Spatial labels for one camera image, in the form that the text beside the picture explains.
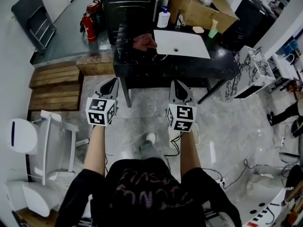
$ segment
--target soap dispenser bottle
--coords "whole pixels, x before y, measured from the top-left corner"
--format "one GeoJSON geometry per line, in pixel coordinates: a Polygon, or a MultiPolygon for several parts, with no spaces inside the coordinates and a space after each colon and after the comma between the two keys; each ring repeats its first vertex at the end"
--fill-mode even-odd
{"type": "Polygon", "coordinates": [[[170,13],[167,11],[167,6],[164,6],[164,11],[159,13],[158,28],[165,28],[169,23],[170,13]]]}

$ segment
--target black t-shirt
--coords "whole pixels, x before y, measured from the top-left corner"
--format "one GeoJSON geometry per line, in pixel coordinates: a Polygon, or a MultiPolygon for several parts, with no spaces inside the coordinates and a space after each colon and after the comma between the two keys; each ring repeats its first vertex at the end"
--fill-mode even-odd
{"type": "Polygon", "coordinates": [[[162,225],[182,221],[205,226],[202,204],[207,201],[213,211],[225,212],[236,227],[241,226],[238,210],[201,168],[188,171],[180,184],[158,158],[119,160],[105,178],[82,170],[66,193],[56,226],[76,226],[91,194],[91,215],[98,226],[115,222],[162,225]]]}

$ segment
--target toilet lid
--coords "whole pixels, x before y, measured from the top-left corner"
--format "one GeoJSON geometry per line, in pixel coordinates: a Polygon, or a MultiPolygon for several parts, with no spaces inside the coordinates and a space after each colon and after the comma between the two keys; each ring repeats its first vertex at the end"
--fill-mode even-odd
{"type": "Polygon", "coordinates": [[[5,139],[12,150],[27,153],[36,147],[38,135],[31,122],[24,119],[12,119],[6,127],[5,139]]]}
{"type": "Polygon", "coordinates": [[[39,193],[26,185],[23,185],[23,193],[30,210],[43,217],[49,216],[50,208],[39,193]]]}

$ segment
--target black marble countertop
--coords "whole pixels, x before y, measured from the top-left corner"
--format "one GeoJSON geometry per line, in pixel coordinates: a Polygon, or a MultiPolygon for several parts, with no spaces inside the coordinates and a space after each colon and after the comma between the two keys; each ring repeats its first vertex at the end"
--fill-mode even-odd
{"type": "MultiPolygon", "coordinates": [[[[189,26],[179,31],[194,34],[192,27],[189,26]]],[[[144,26],[120,26],[114,54],[114,69],[117,77],[188,77],[230,80],[240,73],[232,52],[221,46],[221,34],[217,34],[213,39],[208,37],[207,30],[199,34],[210,55],[210,59],[204,59],[160,55],[157,54],[156,49],[148,49],[146,52],[134,49],[133,39],[145,33],[151,33],[153,36],[153,29],[144,26]]]]}

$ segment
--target black table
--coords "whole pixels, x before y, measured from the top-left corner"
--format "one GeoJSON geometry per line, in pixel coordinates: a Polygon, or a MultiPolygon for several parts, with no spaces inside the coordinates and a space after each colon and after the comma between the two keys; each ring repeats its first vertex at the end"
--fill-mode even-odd
{"type": "MultiPolygon", "coordinates": [[[[186,26],[180,32],[191,31],[191,27],[186,26]]],[[[181,80],[188,87],[208,88],[207,94],[198,101],[201,104],[227,80],[240,73],[232,52],[221,46],[221,34],[217,34],[214,39],[208,37],[208,31],[200,34],[210,55],[210,59],[204,59],[160,55],[156,49],[148,49],[146,52],[134,49],[133,38],[145,33],[153,35],[153,30],[143,26],[120,25],[117,36],[114,69],[116,76],[120,77],[128,107],[131,107],[129,89],[170,87],[173,79],[181,80]],[[207,79],[219,81],[210,88],[207,79]]]]}

